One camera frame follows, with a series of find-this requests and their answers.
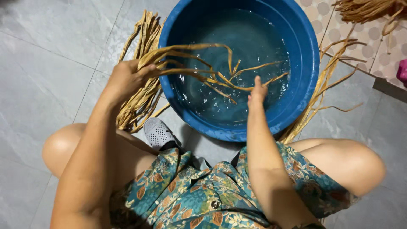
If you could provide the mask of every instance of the blue floral pattern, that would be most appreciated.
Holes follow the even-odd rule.
[[[277,146],[295,190],[317,218],[357,201],[293,148],[279,142]],[[199,171],[190,163],[191,152],[161,152],[147,170],[112,195],[111,224],[124,229],[278,228],[266,220],[251,189],[246,156],[244,147],[236,167],[224,161]]]

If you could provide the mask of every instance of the dried straw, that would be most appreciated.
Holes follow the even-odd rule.
[[[389,15],[382,30],[383,36],[391,34],[401,20],[407,19],[407,0],[338,0],[332,5],[337,6],[335,10],[341,12],[344,22],[363,24]]]
[[[328,106],[328,107],[321,107],[322,102],[324,100],[324,96],[325,96],[325,92],[327,89],[334,87],[335,85],[339,84],[340,82],[346,80],[347,78],[351,77],[356,70],[358,69],[358,66],[356,66],[355,70],[353,70],[350,74],[342,77],[341,79],[337,80],[336,82],[332,83],[332,84],[328,84],[332,73],[336,67],[336,65],[338,64],[338,62],[342,59],[351,59],[351,60],[355,60],[355,61],[359,61],[359,62],[365,62],[364,60],[361,59],[356,59],[356,58],[349,58],[346,56],[342,56],[342,54],[345,52],[346,48],[353,45],[353,44],[362,44],[362,45],[366,45],[365,43],[362,42],[358,42],[357,39],[350,39],[350,34],[353,32],[353,29],[355,27],[355,24],[353,25],[353,27],[351,28],[348,36],[346,37],[346,39],[334,42],[332,44],[330,44],[329,46],[327,46],[324,50],[320,50],[320,60],[322,60],[323,55],[326,53],[326,51],[332,46],[332,45],[338,45],[338,44],[342,44],[342,48],[336,53],[334,54],[334,56],[330,59],[330,61],[328,62],[328,64],[326,65],[325,69],[320,73],[318,80],[317,80],[317,85],[315,87],[314,93],[310,99],[310,102],[308,103],[308,105],[305,107],[304,111],[301,113],[301,115],[290,125],[288,126],[285,130],[283,135],[280,137],[279,141],[287,144],[290,143],[294,137],[305,127],[305,125],[308,124],[308,122],[315,116],[315,114],[319,111],[319,110],[323,110],[326,108],[336,108],[338,110],[347,112],[347,111],[351,111],[353,109],[355,109],[358,106],[361,106],[361,104],[358,104],[356,106],[354,106],[351,109],[345,110],[345,109],[340,109],[337,108],[335,106]],[[318,105],[316,108],[313,108],[313,106],[315,105],[315,103],[319,101]]]
[[[237,90],[251,91],[253,89],[253,87],[247,87],[247,88],[239,87],[239,86],[234,85],[231,82],[231,80],[234,77],[239,76],[244,71],[258,69],[258,68],[262,68],[264,66],[279,63],[279,62],[266,63],[266,64],[262,64],[260,66],[255,66],[253,68],[248,68],[248,69],[243,69],[243,70],[237,71],[240,60],[238,61],[237,65],[232,70],[233,52],[228,46],[226,46],[224,44],[173,45],[173,46],[168,46],[168,47],[157,49],[158,40],[159,40],[160,34],[161,34],[161,29],[162,29],[162,26],[160,26],[160,24],[158,22],[157,14],[155,14],[153,16],[152,12],[147,12],[146,10],[144,10],[142,19],[135,24],[134,33],[128,38],[128,40],[126,41],[126,43],[124,45],[123,51],[119,58],[119,62],[123,60],[128,48],[130,47],[130,44],[134,40],[134,38],[138,34],[140,34],[140,40],[139,40],[139,43],[137,45],[136,51],[134,52],[134,56],[133,56],[133,59],[140,59],[139,64],[138,64],[138,70],[140,70],[141,68],[143,68],[147,65],[155,64],[155,65],[157,65],[157,69],[161,70],[159,72],[158,76],[171,75],[171,74],[185,74],[185,75],[195,77],[199,81],[203,82],[206,86],[213,89],[215,92],[230,99],[234,104],[236,104],[236,101],[230,95],[223,93],[222,91],[215,88],[211,84],[218,84],[218,85],[221,85],[224,87],[233,88],[233,89],[237,89]],[[213,67],[209,63],[202,60],[201,58],[182,52],[182,50],[197,50],[197,49],[213,48],[213,47],[225,48],[227,50],[228,67],[229,67],[229,72],[231,74],[229,79],[224,77],[219,71],[214,71]],[[176,60],[173,60],[173,59],[163,60],[164,58],[169,57],[169,56],[196,59],[196,60],[200,61],[201,63],[205,64],[209,68],[209,70],[187,69],[187,68],[183,68],[182,64]],[[177,68],[167,69],[166,67],[168,64],[174,64],[175,66],[177,66]],[[210,76],[205,77],[205,76],[202,76],[201,73],[208,73],[208,74],[210,74]],[[216,75],[220,79],[222,79],[222,81],[218,81],[215,77]],[[276,81],[286,75],[288,75],[288,72],[283,73],[282,75],[275,77],[273,79],[270,79],[269,81],[264,83],[263,86],[266,86],[269,83],[272,83],[273,81]],[[158,77],[150,78],[147,81],[144,88],[141,88],[135,95],[133,95],[128,101],[126,101],[122,105],[119,115],[117,116],[117,119],[116,119],[117,128],[122,129],[122,130],[128,130],[131,133],[137,132],[138,130],[140,130],[143,127],[144,122],[149,117],[156,117],[161,111],[163,111],[165,108],[169,107],[169,104],[167,104],[164,108],[162,108],[158,112],[152,114],[157,106],[158,99],[159,99],[159,93],[161,93],[161,85],[160,85],[160,81],[159,81]]]

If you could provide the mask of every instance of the knee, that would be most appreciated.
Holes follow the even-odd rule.
[[[370,181],[372,186],[378,186],[386,176],[386,166],[380,156],[365,144],[354,140],[341,139],[345,145],[349,164],[357,167],[359,176]]]
[[[42,159],[56,177],[59,178],[62,174],[81,138],[85,126],[83,123],[67,125],[53,133],[45,141],[42,148]]]

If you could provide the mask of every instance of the leg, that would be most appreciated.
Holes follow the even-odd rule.
[[[305,139],[288,144],[356,196],[384,179],[386,168],[370,148],[349,139]]]
[[[46,140],[42,158],[57,178],[61,177],[85,127],[86,124],[83,123],[71,124],[58,130]],[[146,170],[159,152],[125,131],[117,130],[116,133],[117,163],[120,166],[117,166],[114,189],[118,190]]]

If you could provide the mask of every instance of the hexagonal tile pattern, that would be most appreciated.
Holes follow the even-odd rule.
[[[374,76],[385,78],[387,82],[407,90],[403,83],[396,78],[400,61],[407,58],[407,29],[397,26],[390,35],[384,37],[380,44],[370,73]]]
[[[295,0],[307,15],[317,36],[318,44],[324,37],[335,0]]]
[[[382,37],[381,32],[385,22],[385,19],[379,19],[364,24],[356,24],[355,29],[353,30],[350,37],[357,38],[359,41],[367,43],[367,45],[352,45],[348,47],[344,55],[363,59],[367,62],[362,63],[355,61],[346,61],[347,63],[353,66],[359,64],[359,68],[361,70],[370,72],[374,58],[380,46],[380,40]],[[322,48],[324,49],[332,42],[345,39],[351,28],[352,24],[343,22],[342,16],[339,14],[338,11],[333,12],[324,39],[322,40]],[[327,53],[330,55],[334,55],[341,49],[341,47],[341,44],[334,45],[327,51]]]

